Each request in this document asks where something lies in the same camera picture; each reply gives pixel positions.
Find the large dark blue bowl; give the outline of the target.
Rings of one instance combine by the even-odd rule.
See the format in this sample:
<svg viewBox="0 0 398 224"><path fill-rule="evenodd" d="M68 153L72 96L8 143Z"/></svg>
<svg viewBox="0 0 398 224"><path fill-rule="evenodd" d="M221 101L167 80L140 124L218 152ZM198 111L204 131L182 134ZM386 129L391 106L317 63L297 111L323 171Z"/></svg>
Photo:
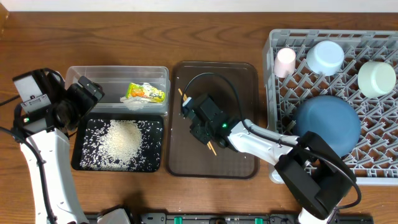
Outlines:
<svg viewBox="0 0 398 224"><path fill-rule="evenodd" d="M361 135L361 121L355 110L341 98L316 96L305 100L293 115L292 133L304 136L307 131L318 134L343 157L354 149Z"/></svg>

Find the pink plastic cup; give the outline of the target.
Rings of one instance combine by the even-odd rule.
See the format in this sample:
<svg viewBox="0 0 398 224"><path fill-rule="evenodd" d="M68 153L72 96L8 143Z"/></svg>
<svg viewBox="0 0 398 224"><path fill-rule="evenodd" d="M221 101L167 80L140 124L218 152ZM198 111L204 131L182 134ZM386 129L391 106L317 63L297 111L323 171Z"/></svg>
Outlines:
<svg viewBox="0 0 398 224"><path fill-rule="evenodd" d="M274 60L274 74L279 78L286 78L295 71L296 53L291 48L280 49Z"/></svg>

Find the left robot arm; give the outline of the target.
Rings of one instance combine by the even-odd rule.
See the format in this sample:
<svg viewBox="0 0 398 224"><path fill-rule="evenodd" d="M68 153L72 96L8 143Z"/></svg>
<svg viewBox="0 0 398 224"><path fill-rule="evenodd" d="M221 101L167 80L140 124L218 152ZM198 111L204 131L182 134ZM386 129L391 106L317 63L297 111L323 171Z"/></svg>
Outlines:
<svg viewBox="0 0 398 224"><path fill-rule="evenodd" d="M12 129L27 161L36 223L88 223L75 190L69 162L70 131L104 97L102 87L80 77L65 87L58 75L21 75L12 80L22 103Z"/></svg>

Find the wooden chopstick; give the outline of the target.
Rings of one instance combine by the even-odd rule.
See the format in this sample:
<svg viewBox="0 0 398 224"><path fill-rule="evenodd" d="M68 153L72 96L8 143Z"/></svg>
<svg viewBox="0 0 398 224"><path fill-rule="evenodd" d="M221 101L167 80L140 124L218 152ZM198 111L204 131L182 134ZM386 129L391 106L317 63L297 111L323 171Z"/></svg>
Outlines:
<svg viewBox="0 0 398 224"><path fill-rule="evenodd" d="M186 94L183 94L182 90L180 88L178 89L178 92L183 97L183 101L186 101L187 100ZM217 155L217 153L216 153L216 151L215 151L215 149L214 149L214 147L213 147L213 145L212 145L212 143L210 141L207 143L207 146L213 152L214 155Z"/></svg>
<svg viewBox="0 0 398 224"><path fill-rule="evenodd" d="M183 100L184 100L184 101L187 100L186 94L183 95ZM216 152L215 152L215 150L214 150L214 148L213 148L211 142L208 142L207 146L208 146L208 148L209 148L210 150L212 150L212 151L215 153L215 155L216 155Z"/></svg>

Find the green yellow snack wrapper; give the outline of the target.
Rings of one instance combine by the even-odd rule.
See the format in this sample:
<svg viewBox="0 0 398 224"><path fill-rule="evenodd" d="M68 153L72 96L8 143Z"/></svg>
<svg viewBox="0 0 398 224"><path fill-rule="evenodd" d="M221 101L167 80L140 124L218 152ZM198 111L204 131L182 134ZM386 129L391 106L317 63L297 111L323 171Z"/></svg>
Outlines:
<svg viewBox="0 0 398 224"><path fill-rule="evenodd" d="M149 83L137 84L130 83L127 88L127 99L134 98L135 100L146 101L149 103L162 103L165 100L165 92L157 89Z"/></svg>

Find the white paper napkin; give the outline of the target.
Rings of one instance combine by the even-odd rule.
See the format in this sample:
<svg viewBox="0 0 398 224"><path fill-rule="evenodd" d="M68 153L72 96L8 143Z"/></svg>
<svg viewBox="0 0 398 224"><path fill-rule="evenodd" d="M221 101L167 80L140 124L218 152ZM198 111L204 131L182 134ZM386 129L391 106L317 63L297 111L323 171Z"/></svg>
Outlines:
<svg viewBox="0 0 398 224"><path fill-rule="evenodd" d="M129 110L136 111L143 109L146 107L150 102L147 101L145 98L141 97L121 97L120 102L123 103Z"/></svg>

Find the mint green small bowl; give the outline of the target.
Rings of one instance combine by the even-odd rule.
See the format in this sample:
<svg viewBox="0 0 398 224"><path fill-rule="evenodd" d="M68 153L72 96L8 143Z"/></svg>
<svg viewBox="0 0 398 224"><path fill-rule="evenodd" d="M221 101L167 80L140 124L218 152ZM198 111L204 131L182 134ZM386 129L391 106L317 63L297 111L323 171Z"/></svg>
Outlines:
<svg viewBox="0 0 398 224"><path fill-rule="evenodd" d="M396 84L396 73L385 62L369 61L358 72L358 86L368 98L377 98L390 93Z"/></svg>

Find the light blue small bowl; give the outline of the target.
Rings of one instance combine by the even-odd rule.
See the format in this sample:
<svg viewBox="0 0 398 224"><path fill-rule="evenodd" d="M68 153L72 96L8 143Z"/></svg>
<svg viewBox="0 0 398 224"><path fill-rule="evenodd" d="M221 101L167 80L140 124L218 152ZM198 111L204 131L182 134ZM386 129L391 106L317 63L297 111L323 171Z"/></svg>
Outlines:
<svg viewBox="0 0 398 224"><path fill-rule="evenodd" d="M307 65L318 75L332 76L338 72L345 58L340 45L330 40L317 43L307 53Z"/></svg>

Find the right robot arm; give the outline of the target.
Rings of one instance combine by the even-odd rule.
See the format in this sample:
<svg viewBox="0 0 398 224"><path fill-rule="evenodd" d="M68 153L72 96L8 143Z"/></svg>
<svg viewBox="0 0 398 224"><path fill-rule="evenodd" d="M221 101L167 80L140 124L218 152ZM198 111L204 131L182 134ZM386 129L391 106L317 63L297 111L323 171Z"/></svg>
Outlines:
<svg viewBox="0 0 398 224"><path fill-rule="evenodd" d="M361 201L356 177L335 151L316 133L304 137L277 134L248 119L228 116L212 97L182 96L181 111L192 123L190 133L201 143L256 156L272 165L302 206L297 223L330 223L351 189Z"/></svg>

